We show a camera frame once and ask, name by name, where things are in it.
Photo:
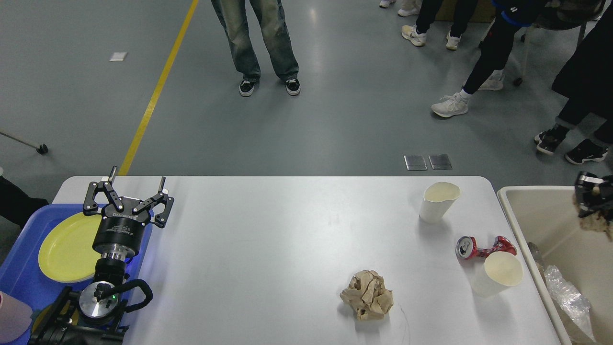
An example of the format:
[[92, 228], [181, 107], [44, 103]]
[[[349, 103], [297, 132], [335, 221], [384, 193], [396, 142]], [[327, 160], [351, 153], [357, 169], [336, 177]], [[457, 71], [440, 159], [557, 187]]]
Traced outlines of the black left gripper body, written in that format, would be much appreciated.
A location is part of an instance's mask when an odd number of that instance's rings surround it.
[[136, 216], [103, 214], [92, 248], [97, 253], [103, 254], [109, 253], [114, 245], [118, 245], [123, 248], [126, 257], [135, 257], [140, 252], [146, 225], [150, 221], [149, 212], [142, 212]]

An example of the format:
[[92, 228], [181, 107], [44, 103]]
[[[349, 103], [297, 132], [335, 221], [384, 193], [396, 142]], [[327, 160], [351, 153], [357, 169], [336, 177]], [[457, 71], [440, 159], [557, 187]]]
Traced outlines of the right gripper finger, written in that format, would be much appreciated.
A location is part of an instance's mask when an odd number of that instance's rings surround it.
[[600, 185], [605, 183], [604, 179], [587, 171], [580, 171], [574, 183], [574, 196], [579, 207], [579, 218], [586, 218], [603, 210], [603, 198], [596, 188], [600, 188]]

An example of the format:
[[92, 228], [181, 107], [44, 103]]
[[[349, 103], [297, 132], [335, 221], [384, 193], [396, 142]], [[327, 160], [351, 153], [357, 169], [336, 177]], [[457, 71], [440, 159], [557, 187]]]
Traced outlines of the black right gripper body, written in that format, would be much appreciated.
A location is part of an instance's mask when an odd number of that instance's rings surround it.
[[602, 181], [598, 184], [600, 204], [598, 210], [604, 216], [606, 221], [613, 220], [613, 175], [602, 177]]

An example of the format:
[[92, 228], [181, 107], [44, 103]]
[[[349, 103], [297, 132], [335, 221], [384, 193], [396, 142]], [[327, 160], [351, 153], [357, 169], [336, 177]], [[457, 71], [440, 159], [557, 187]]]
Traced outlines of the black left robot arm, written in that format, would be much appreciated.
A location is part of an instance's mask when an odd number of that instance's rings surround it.
[[114, 190], [117, 167], [86, 191], [84, 216], [101, 216], [92, 239], [100, 255], [92, 281], [81, 290], [66, 286], [33, 322], [30, 345], [120, 345], [129, 326], [125, 314], [140, 310], [153, 299], [149, 285], [131, 278], [127, 265], [140, 253], [146, 227], [166, 226], [174, 198], [160, 179], [158, 191], [147, 199], [120, 196]]

